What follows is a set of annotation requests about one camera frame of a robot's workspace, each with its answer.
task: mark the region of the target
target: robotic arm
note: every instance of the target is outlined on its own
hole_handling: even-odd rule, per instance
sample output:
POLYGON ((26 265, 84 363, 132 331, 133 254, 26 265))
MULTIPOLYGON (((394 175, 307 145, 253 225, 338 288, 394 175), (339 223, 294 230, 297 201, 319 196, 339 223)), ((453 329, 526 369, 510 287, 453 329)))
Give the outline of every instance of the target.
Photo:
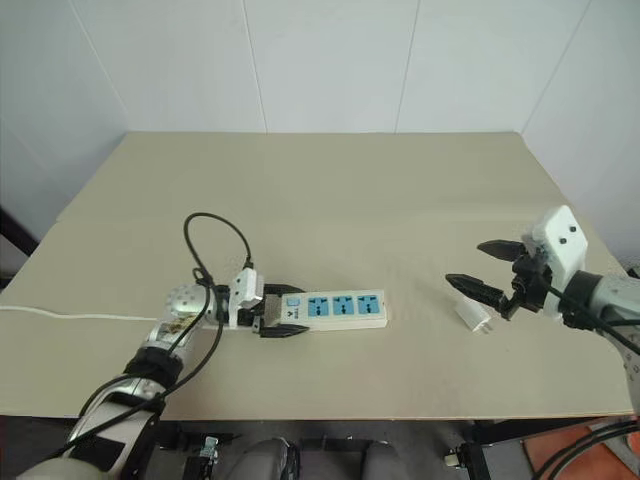
POLYGON ((542 310, 570 328, 603 335, 622 355, 631 403, 640 412, 640 280, 584 271, 587 240, 569 207, 551 209, 522 242, 493 240, 478 248, 512 262, 513 296, 464 274, 449 274, 447 281, 507 320, 520 307, 542 310))
POLYGON ((48 460, 20 478, 140 478, 157 436, 165 398, 193 378, 216 350, 225 323, 229 328, 252 328, 261 337, 284 338, 307 327, 279 324, 266 327, 265 293, 299 291, 288 285, 268 285, 253 269, 249 244, 240 230, 214 214, 187 217, 184 236, 196 264, 195 285, 174 288, 162 316, 127 363, 124 373, 99 387, 80 412, 67 443, 48 460), (243 241, 247 257, 231 288, 216 286, 189 236, 189 223, 197 217, 221 221, 243 241), (179 379, 188 362, 192 338, 205 324, 217 324, 213 345, 198 365, 179 379))

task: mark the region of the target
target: white power plug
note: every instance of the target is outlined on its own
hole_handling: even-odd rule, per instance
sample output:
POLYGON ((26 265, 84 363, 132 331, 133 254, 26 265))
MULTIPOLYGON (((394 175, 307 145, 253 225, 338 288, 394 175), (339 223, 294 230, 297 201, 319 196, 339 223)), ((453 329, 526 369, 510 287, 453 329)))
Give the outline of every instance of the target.
POLYGON ((488 324, 489 320, 491 320, 491 314, 475 300, 462 297, 458 303, 456 303, 455 310, 472 332, 482 330, 487 333, 487 330, 491 330, 488 324))
POLYGON ((229 328, 238 328, 238 310, 251 308, 264 297, 264 277, 245 268, 229 285, 229 328))

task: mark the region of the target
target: tabletop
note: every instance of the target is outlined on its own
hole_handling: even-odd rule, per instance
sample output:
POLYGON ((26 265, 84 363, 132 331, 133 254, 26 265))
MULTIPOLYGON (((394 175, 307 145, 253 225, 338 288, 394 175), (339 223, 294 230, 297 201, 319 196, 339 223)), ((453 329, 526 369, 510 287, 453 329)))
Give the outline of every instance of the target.
MULTIPOLYGON (((61 213, 0 304, 156 317, 191 281, 182 221, 210 211, 247 236, 268 283, 384 289, 384 329, 261 339, 225 331, 165 419, 481 419, 631 412, 605 339, 519 311, 472 333, 446 273, 505 290, 510 266, 476 245, 518 239, 567 203, 517 134, 130 133, 61 213)), ((588 269, 622 273, 594 230, 588 269)), ((219 283, 242 244, 198 221, 219 283)), ((0 311, 0 414, 76 415, 153 323, 0 311)), ((193 363, 212 332, 197 335, 193 363)))

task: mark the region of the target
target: white power strip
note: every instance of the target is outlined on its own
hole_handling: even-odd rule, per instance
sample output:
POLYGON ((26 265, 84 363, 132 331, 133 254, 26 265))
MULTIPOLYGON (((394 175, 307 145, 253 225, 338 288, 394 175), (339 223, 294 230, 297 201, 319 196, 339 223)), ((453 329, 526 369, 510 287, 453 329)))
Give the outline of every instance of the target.
POLYGON ((387 308, 383 290, 293 293, 282 296, 281 323, 311 330, 384 328, 387 308))

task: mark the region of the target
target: black cable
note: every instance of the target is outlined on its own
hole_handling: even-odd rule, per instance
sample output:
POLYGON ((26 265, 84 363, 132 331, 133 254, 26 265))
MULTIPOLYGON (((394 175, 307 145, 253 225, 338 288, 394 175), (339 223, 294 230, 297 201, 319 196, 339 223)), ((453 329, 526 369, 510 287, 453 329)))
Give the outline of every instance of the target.
POLYGON ((129 380, 130 378, 140 378, 141 375, 144 375, 144 374, 140 374, 140 373, 125 373, 124 375, 120 375, 118 377, 112 378, 108 382, 104 382, 102 385, 100 385, 98 388, 96 388, 95 392, 93 392, 91 394, 91 396, 87 399, 87 401, 84 402, 84 405, 80 409, 80 413, 78 414, 78 417, 84 417, 84 414, 87 413, 87 409, 89 408, 89 405, 91 405, 93 403, 93 401, 96 399, 96 397, 100 393, 102 393, 105 388, 110 387, 111 385, 115 385, 116 383, 120 383, 120 382, 122 382, 124 380, 129 380))
POLYGON ((598 428, 594 431, 592 431, 591 433, 584 435, 583 437, 580 437, 578 440, 576 440, 574 443, 572 443, 571 445, 568 445, 560 450, 558 450, 556 453, 554 453, 551 457, 549 457, 549 459, 544 462, 544 464, 538 469, 538 471, 536 471, 533 475, 533 477, 531 478, 531 480, 539 480, 542 478, 542 476, 546 473, 547 470, 549 470, 549 468, 551 468, 551 465, 553 465, 554 463, 556 463, 558 460, 560 460, 564 455, 566 455, 567 453, 569 453, 571 450, 573 450, 574 448, 579 447, 580 445, 584 444, 585 442, 603 434, 603 433, 607 433, 610 432, 612 430, 619 430, 622 428, 627 428, 627 427, 632 427, 634 425, 637 425, 638 422, 632 420, 632 421, 628 421, 628 422, 618 422, 618 423, 612 423, 611 425, 606 425, 604 427, 598 428))
POLYGON ((598 328, 599 330, 602 330, 603 332, 607 332, 609 335, 611 335, 613 338, 618 340, 622 345, 627 347, 633 353, 635 353, 636 355, 640 355, 640 346, 636 345, 635 343, 627 339, 624 335, 622 335, 615 328, 610 326, 607 322, 599 318, 597 315, 594 315, 593 313, 591 313, 587 307, 582 305, 580 302, 575 301, 570 296, 562 293, 557 288, 552 287, 551 284, 549 284, 542 277, 540 277, 540 282, 548 292, 554 294, 560 300, 565 301, 566 303, 571 305, 575 310, 579 310, 580 313, 582 313, 585 317, 589 319, 589 321, 593 324, 594 327, 598 328))
POLYGON ((251 258, 252 258, 251 257, 251 247, 249 247, 249 242, 247 242, 247 239, 245 238, 245 236, 243 235, 243 233, 240 231, 240 229, 238 227, 236 227, 233 223, 231 223, 226 218, 221 217, 220 215, 215 215, 213 213, 208 213, 208 212, 195 212, 195 213, 192 213, 191 215, 189 215, 185 219, 184 226, 183 226, 182 230, 183 230, 183 233, 184 233, 184 240, 187 243, 187 248, 191 252, 191 256, 193 257, 193 259, 195 260, 196 264, 198 265, 198 269, 200 270, 200 273, 205 274, 205 273, 208 273, 208 272, 207 272, 206 267, 202 263, 202 260, 200 260, 200 256, 196 252, 196 249, 194 248, 193 243, 191 242, 191 237, 189 236, 189 224, 191 223, 191 221, 194 218, 198 218, 198 217, 213 218, 214 220, 218 220, 218 221, 228 225, 229 227, 231 227, 231 229, 238 234, 238 236, 242 240, 242 243, 244 243, 244 248, 247 251, 247 258, 246 258, 246 260, 244 262, 244 266, 245 267, 253 267, 253 263, 251 261, 251 258))
POLYGON ((640 326, 640 320, 611 320, 607 322, 612 327, 637 327, 640 326))
POLYGON ((173 386, 169 387, 164 392, 156 395, 151 400, 147 400, 145 402, 142 402, 142 403, 136 405, 135 407, 130 408, 126 412, 123 412, 120 415, 117 415, 117 416, 113 417, 112 419, 107 420, 104 423, 101 423, 97 427, 94 427, 94 428, 92 428, 90 430, 87 430, 82 435, 78 435, 76 438, 74 438, 70 442, 67 442, 64 446, 60 447, 58 450, 56 450, 51 455, 49 455, 47 457, 47 460, 51 459, 51 458, 59 457, 60 455, 65 453, 67 450, 76 447, 81 442, 84 442, 88 438, 93 437, 94 435, 102 432, 103 430, 106 430, 107 428, 110 428, 110 427, 120 423, 121 421, 129 418, 134 413, 137 413, 137 412, 139 412, 141 410, 145 410, 145 409, 147 409, 149 407, 152 407, 155 403, 165 399, 167 396, 169 396, 170 394, 172 394, 173 392, 178 390, 180 387, 182 387, 185 383, 187 383, 189 380, 191 380, 193 377, 195 377, 200 372, 200 370, 202 370, 204 368, 204 366, 209 361, 209 359, 211 358, 213 353, 216 351, 216 349, 218 348, 218 344, 220 343, 220 338, 222 337, 223 326, 224 326, 224 323, 223 322, 219 322, 218 331, 217 331, 216 337, 215 337, 215 339, 213 341, 213 345, 211 345, 211 348, 209 348, 209 351, 203 357, 203 359, 200 360, 200 363, 198 363, 198 365, 196 365, 196 367, 193 370, 191 370, 183 379, 181 379, 180 381, 176 382, 173 386))
POLYGON ((209 308, 209 302, 211 301, 211 291, 207 287, 204 287, 204 290, 205 290, 204 307, 202 307, 202 310, 200 310, 198 315, 196 315, 196 318, 194 318, 191 321, 191 323, 187 326, 187 328, 185 328, 182 331, 182 333, 178 335, 178 338, 176 338, 176 341, 171 344, 171 346, 167 350, 168 355, 171 355, 171 353, 178 347, 178 345, 180 345, 180 342, 182 341, 182 339, 186 337, 189 334, 189 332, 195 328, 195 326, 198 324, 200 319, 204 317, 205 313, 207 313, 207 308, 209 308))
POLYGON ((602 442, 605 442, 607 440, 610 440, 612 438, 619 437, 621 435, 626 435, 628 433, 637 432, 638 430, 640 430, 640 428, 637 425, 635 425, 633 427, 623 428, 623 429, 616 430, 614 432, 607 433, 605 435, 601 435, 599 437, 595 437, 591 439, 589 442, 585 443, 584 445, 581 445, 580 447, 577 447, 571 453, 567 454, 567 456, 565 456, 558 463, 558 465, 556 465, 556 468, 554 468, 551 471, 551 473, 549 474, 548 480, 555 480, 557 476, 560 475, 560 472, 562 472, 562 470, 564 470, 571 462, 573 462, 577 457, 582 455, 584 452, 586 452, 590 448, 595 447, 596 445, 602 442))

